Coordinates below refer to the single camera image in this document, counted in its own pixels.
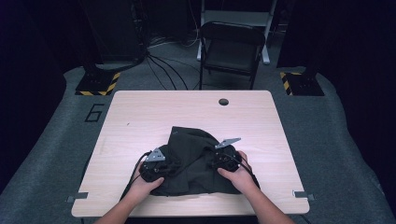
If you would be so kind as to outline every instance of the black cord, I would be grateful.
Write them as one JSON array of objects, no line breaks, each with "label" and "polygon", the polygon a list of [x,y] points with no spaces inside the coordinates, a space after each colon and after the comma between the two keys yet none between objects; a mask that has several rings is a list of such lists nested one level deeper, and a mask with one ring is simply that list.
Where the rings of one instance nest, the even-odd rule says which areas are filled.
[{"label": "black cord", "polygon": [[151,64],[149,63],[149,59],[148,59],[148,66],[151,69],[152,73],[154,74],[154,76],[157,78],[158,82],[160,82],[160,84],[163,86],[163,89],[167,91],[166,87],[163,85],[163,83],[161,82],[161,80],[158,78],[157,74],[155,73],[154,69],[151,67]]},{"label": "black cord", "polygon": [[128,191],[129,191],[129,189],[131,188],[132,184],[133,184],[133,183],[136,181],[136,179],[140,176],[140,175],[139,175],[139,176],[137,176],[137,177],[134,179],[134,174],[136,173],[137,167],[139,166],[139,164],[140,164],[140,162],[142,161],[143,157],[148,156],[150,153],[151,153],[151,151],[150,151],[150,152],[146,152],[146,153],[143,154],[143,156],[141,156],[141,157],[139,158],[139,160],[137,161],[136,165],[134,166],[134,171],[132,172],[131,178],[129,179],[129,182],[128,182],[127,186],[125,187],[124,192],[123,192],[122,195],[121,195],[120,201],[123,199],[123,197],[125,197],[126,193],[128,193]]},{"label": "black cord", "polygon": [[300,216],[306,221],[306,223],[311,224],[311,222],[308,220],[308,218],[306,218],[306,216],[304,215],[300,215]]},{"label": "black cord", "polygon": [[199,74],[199,70],[198,70],[196,67],[192,66],[191,64],[183,63],[183,62],[180,62],[180,61],[178,61],[178,60],[168,59],[168,58],[164,58],[164,57],[160,57],[160,56],[156,56],[156,57],[157,57],[157,58],[164,59],[164,60],[168,60],[168,61],[172,61],[172,62],[176,62],[176,63],[181,63],[181,64],[184,64],[184,65],[187,65],[187,66],[193,68],[193,69],[194,69],[195,71],[197,71],[198,74]]},{"label": "black cord", "polygon": [[156,57],[156,56],[151,55],[151,54],[150,54],[149,56],[150,56],[150,57],[153,57],[153,58],[155,58],[155,59],[157,59],[158,61],[160,61],[160,62],[162,62],[162,63],[164,63],[164,64],[166,64],[166,65],[168,65],[168,67],[170,67],[170,68],[177,74],[177,76],[181,79],[181,81],[182,81],[183,84],[184,84],[184,87],[186,87],[186,90],[189,89],[189,88],[187,87],[187,84],[186,84],[186,82],[184,81],[183,77],[181,77],[181,75],[175,70],[174,67],[172,67],[169,63],[165,62],[164,60],[160,59],[159,57]]},{"label": "black cord", "polygon": [[176,91],[177,88],[176,88],[176,86],[175,86],[175,83],[174,83],[173,79],[169,76],[168,72],[167,72],[160,64],[156,63],[156,62],[151,58],[151,56],[148,55],[148,58],[149,58],[153,63],[157,64],[157,65],[165,72],[165,74],[169,77],[169,80],[172,82],[172,85],[173,85],[173,87],[174,87],[174,89],[175,89],[175,91]]}]

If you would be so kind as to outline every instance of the hand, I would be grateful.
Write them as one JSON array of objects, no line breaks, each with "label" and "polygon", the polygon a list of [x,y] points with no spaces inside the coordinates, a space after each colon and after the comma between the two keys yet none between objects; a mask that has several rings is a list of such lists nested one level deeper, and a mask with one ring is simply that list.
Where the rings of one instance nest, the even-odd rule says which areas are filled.
[{"label": "hand", "polygon": [[[247,168],[250,169],[251,167],[248,165],[248,156],[243,151],[238,151],[241,155],[242,164],[244,164]],[[242,166],[240,166],[235,172],[229,172],[222,168],[218,169],[220,175],[224,176],[225,178],[231,180],[233,186],[241,191],[241,193],[246,194],[252,189],[257,189],[256,184],[254,183],[250,173]]]},{"label": "hand", "polygon": [[158,188],[163,183],[163,177],[158,178],[153,182],[146,182],[146,180],[140,176],[139,172],[142,163],[143,162],[141,161],[137,167],[134,174],[134,183],[125,195],[125,198],[133,199],[136,204],[143,202],[152,190]]}]

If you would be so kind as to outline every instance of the wooden table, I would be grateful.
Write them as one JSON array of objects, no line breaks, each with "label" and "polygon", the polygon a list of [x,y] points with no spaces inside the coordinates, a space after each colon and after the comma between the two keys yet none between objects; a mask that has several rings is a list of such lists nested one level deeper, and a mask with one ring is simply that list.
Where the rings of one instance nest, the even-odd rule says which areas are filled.
[{"label": "wooden table", "polygon": [[[228,105],[220,105],[219,99]],[[247,153],[262,191],[286,214],[308,212],[286,135],[269,91],[117,91],[76,199],[74,217],[101,217],[120,199],[137,160],[167,144],[173,126],[202,129]],[[148,196],[134,217],[253,215],[243,195]]]}]

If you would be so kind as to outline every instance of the finger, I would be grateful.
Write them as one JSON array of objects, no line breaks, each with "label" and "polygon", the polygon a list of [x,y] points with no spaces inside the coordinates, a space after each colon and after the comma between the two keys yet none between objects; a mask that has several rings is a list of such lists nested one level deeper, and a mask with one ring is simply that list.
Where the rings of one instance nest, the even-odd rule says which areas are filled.
[{"label": "finger", "polygon": [[152,186],[154,189],[156,189],[156,188],[158,188],[158,187],[163,183],[163,181],[164,181],[164,178],[163,178],[163,177],[160,177],[160,178],[154,180],[153,182],[151,182],[151,186]]},{"label": "finger", "polygon": [[222,168],[219,168],[219,169],[218,169],[218,172],[219,172],[220,175],[222,175],[222,176],[224,176],[225,178],[231,180],[231,174],[232,174],[231,172],[226,171],[226,170],[224,170],[224,169],[222,169]]}]

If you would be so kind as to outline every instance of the yellow and black hazard tape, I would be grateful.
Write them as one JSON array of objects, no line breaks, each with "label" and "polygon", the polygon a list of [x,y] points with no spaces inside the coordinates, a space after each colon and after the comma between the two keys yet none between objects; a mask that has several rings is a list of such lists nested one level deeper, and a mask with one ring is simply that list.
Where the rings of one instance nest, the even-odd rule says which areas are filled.
[{"label": "yellow and black hazard tape", "polygon": [[284,72],[280,73],[280,77],[282,78],[283,87],[285,88],[286,94],[293,95],[288,79],[286,78],[286,74],[299,76],[301,73],[284,73]]},{"label": "yellow and black hazard tape", "polygon": [[120,77],[120,73],[114,75],[106,91],[76,91],[76,95],[109,95],[111,94],[111,92],[113,92],[114,88],[116,87],[119,77]]}]

